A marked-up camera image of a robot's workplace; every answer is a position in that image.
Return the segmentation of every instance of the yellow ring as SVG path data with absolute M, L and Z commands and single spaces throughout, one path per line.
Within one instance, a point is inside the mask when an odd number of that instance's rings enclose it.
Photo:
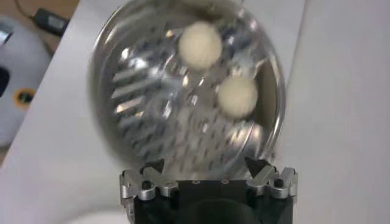
M 26 102 L 21 102 L 19 100 L 19 95 L 21 93 L 29 93 L 32 95 L 32 97 L 34 97 L 35 95 L 35 90 L 32 89 L 32 88 L 20 88 L 18 89 L 14 95 L 13 95 L 13 102 L 15 103 L 15 105 L 20 108 L 20 109 L 27 109 L 30 105 L 30 102 L 26 103 Z

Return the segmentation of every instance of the hole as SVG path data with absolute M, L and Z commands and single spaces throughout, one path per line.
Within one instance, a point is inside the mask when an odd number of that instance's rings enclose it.
M 209 164 L 208 164 L 208 169 L 211 170 L 213 168 L 213 162 L 211 161 Z
M 151 141 L 151 139 L 152 139 L 152 135 L 150 134 L 150 135 L 147 136 L 146 142 L 149 143 Z
M 19 93 L 18 100 L 21 103 L 31 103 L 34 96 L 31 93 L 21 92 Z
M 183 171 L 184 169 L 184 163 L 181 163 L 180 167 L 179 167 L 179 171 Z
M 140 121 L 140 123 L 138 124 L 138 128 L 142 128 L 143 126 L 144 126 L 144 122 Z
M 163 145 L 159 145 L 157 149 L 158 154 L 161 154 L 161 152 L 163 152 Z
M 136 148 L 138 146 L 139 142 L 138 141 L 133 141 L 132 143 L 132 148 Z
M 142 181 L 142 190 L 149 190 L 150 188 L 152 188 L 152 182 L 149 180 Z
M 149 157 L 149 151 L 147 151 L 143 156 L 142 156 L 142 159 L 143 160 L 147 160 Z
M 174 137 L 174 138 L 172 139 L 172 141 L 171 141 L 171 147 L 173 147 L 173 146 L 175 145 L 175 143 L 176 143 L 176 137 Z
M 0 67 L 0 97 L 4 93 L 9 81 L 10 73 L 5 68 Z

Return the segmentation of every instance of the black cable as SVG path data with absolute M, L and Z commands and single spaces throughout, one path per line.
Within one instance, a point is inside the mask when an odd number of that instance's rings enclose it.
M 13 0 L 15 2 L 15 5 L 16 5 L 16 8 L 18 9 L 18 11 L 23 15 L 25 16 L 26 18 L 29 18 L 29 19 L 32 19 L 33 16 L 32 15 L 29 15 L 28 13 L 26 13 L 26 11 L 24 11 L 22 9 L 22 7 L 20 6 L 20 3 L 19 3 L 19 0 Z

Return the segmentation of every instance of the white table surface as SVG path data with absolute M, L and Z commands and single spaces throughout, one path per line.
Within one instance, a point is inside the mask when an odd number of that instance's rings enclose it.
M 121 212 L 125 167 L 94 130 L 85 87 L 91 36 L 121 2 L 76 10 L 0 170 L 0 223 Z M 388 12 L 388 0 L 306 3 L 277 145 L 277 164 L 300 173 L 294 223 L 389 223 Z

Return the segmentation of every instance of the white cotton ball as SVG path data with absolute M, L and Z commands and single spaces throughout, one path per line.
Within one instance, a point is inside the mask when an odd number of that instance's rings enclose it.
M 243 118 L 252 112 L 257 102 L 257 87 L 253 79 L 233 76 L 222 82 L 218 104 L 232 118 Z
M 209 23 L 196 22 L 188 26 L 180 37 L 179 55 L 193 69 L 208 69 L 221 53 L 221 37 Z

